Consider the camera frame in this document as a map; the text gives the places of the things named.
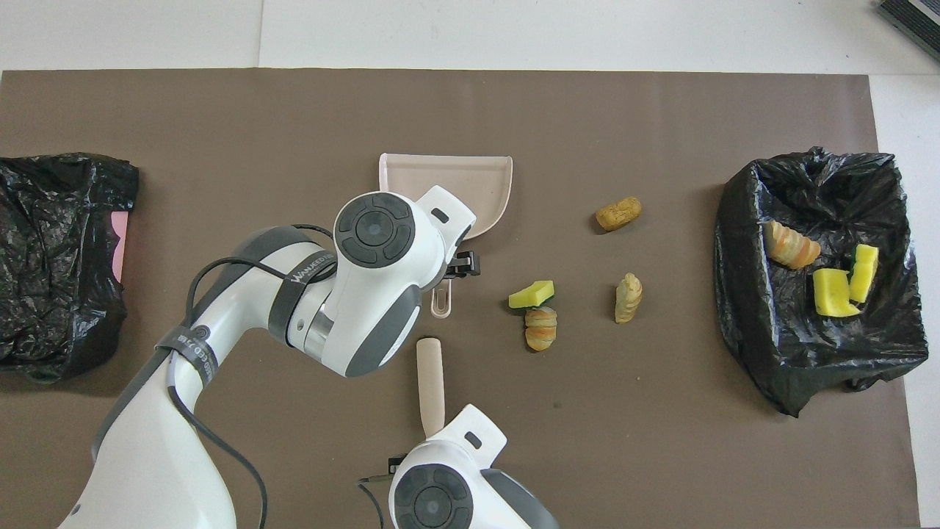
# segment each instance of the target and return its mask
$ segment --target dustpan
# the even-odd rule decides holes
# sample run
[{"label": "dustpan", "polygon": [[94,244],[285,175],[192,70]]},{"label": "dustpan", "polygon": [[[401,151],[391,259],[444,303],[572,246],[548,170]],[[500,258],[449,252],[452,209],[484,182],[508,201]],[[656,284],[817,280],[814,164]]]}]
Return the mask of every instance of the dustpan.
[{"label": "dustpan", "polygon": [[[472,239],[492,228],[506,211],[512,188],[511,156],[428,156],[384,153],[379,157],[379,189],[418,200],[440,185],[477,216],[464,237]],[[450,280],[431,292],[431,314],[450,315]]]}]

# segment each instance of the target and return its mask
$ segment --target circular button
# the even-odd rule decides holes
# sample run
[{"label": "circular button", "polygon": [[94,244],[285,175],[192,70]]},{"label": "circular button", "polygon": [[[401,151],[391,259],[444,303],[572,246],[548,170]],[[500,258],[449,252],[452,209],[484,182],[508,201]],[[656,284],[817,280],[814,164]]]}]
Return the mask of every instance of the circular button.
[{"label": "circular button", "polygon": [[417,495],[415,516],[425,527],[440,527],[450,518],[450,497],[442,489],[428,487]]},{"label": "circular button", "polygon": [[355,225],[355,234],[364,244],[381,246],[392,238],[392,219],[381,211],[370,211],[359,217]]}]

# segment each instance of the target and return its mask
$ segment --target brush handle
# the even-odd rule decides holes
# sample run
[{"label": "brush handle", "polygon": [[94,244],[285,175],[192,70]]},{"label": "brush handle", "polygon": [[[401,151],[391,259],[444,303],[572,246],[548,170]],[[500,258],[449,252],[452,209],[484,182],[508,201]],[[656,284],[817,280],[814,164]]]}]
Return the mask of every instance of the brush handle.
[{"label": "brush handle", "polygon": [[430,437],[444,427],[444,360],[437,338],[417,341],[417,396],[421,425]]}]

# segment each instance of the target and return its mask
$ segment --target brown paper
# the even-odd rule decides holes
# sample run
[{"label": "brown paper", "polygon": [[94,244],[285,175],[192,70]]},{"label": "brown paper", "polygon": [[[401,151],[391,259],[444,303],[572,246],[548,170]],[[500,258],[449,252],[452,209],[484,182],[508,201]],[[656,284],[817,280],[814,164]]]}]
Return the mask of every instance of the brown paper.
[{"label": "brown paper", "polygon": [[[382,152],[509,154],[509,208],[465,246],[483,273],[423,313],[377,374],[347,380],[266,331],[245,335],[197,415],[265,477],[268,527],[371,527],[353,483],[422,439],[415,338],[440,337],[447,418],[469,402],[506,433],[496,465],[563,527],[918,524],[899,381],[816,396],[794,420],[724,349],[712,293],[721,185],[754,158],[877,150],[861,76],[211,70],[5,72],[0,154],[88,151],[142,169],[116,356],[52,388],[0,377],[0,526],[57,525],[119,391],[181,316],[189,280],[249,233],[332,225],[377,187]],[[634,195],[603,234],[594,212]],[[626,272],[643,281],[613,322]],[[558,338],[530,354],[506,297],[551,279]],[[210,448],[240,527],[249,475]],[[387,485],[374,486],[385,504]]]}]

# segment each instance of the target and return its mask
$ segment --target toy food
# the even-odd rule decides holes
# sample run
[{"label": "toy food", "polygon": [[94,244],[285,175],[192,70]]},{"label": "toy food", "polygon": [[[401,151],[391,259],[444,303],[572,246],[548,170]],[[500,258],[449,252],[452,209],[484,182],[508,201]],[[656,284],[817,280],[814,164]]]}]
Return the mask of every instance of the toy food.
[{"label": "toy food", "polygon": [[551,307],[525,311],[525,342],[534,351],[544,351],[555,341],[557,313]]},{"label": "toy food", "polygon": [[842,318],[861,311],[849,303],[849,272],[820,268],[813,272],[813,295],[816,312],[823,316]]},{"label": "toy food", "polygon": [[869,245],[855,247],[852,276],[849,278],[849,299],[865,303],[878,270],[878,249]]},{"label": "toy food", "polygon": [[526,309],[538,307],[550,297],[555,295],[555,283],[552,281],[535,281],[530,286],[509,296],[511,309]]},{"label": "toy food", "polygon": [[819,243],[776,220],[764,222],[763,229],[767,255],[791,270],[809,265],[820,256]]},{"label": "toy food", "polygon": [[628,273],[617,285],[617,302],[614,304],[614,321],[627,323],[634,319],[636,308],[643,300],[643,285],[635,275]]},{"label": "toy food", "polygon": [[643,211],[640,200],[637,197],[627,197],[619,202],[607,204],[597,210],[594,218],[597,223],[608,232],[618,228],[623,228],[628,222],[635,220]]}]

